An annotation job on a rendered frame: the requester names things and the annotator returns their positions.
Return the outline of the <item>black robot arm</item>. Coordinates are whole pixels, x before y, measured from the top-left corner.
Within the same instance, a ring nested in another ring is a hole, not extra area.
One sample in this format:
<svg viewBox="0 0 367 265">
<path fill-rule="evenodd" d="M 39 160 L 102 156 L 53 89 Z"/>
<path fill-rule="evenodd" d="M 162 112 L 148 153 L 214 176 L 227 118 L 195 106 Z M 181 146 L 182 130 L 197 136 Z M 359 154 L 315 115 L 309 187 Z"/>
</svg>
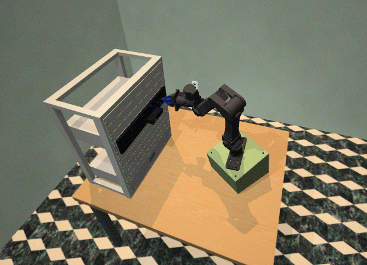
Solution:
<svg viewBox="0 0 367 265">
<path fill-rule="evenodd" d="M 222 143 L 230 151 L 226 168 L 238 171 L 247 141 L 247 138 L 242 137 L 239 132 L 240 116 L 246 106 L 245 99 L 226 84 L 222 85 L 210 98 L 201 98 L 193 84 L 184 86 L 183 92 L 179 92 L 178 96 L 186 97 L 186 106 L 192 107 L 196 116 L 203 117 L 216 108 L 222 117 L 225 118 L 225 131 L 222 135 Z M 228 100 L 229 97 L 231 99 Z"/>
</svg>

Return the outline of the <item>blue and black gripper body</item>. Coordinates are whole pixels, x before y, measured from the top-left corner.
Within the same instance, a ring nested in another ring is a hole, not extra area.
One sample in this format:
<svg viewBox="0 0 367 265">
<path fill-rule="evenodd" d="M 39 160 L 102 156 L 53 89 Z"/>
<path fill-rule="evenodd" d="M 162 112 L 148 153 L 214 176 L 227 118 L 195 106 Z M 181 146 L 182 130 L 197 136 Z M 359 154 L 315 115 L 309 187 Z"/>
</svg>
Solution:
<svg viewBox="0 0 367 265">
<path fill-rule="evenodd" d="M 175 106 L 175 111 L 178 111 L 180 109 L 181 106 L 186 106 L 186 97 L 185 96 L 178 96 L 179 90 L 176 89 L 175 93 L 170 95 L 170 99 L 171 99 L 171 106 L 174 107 Z M 179 106 L 181 105 L 181 106 Z"/>
</svg>

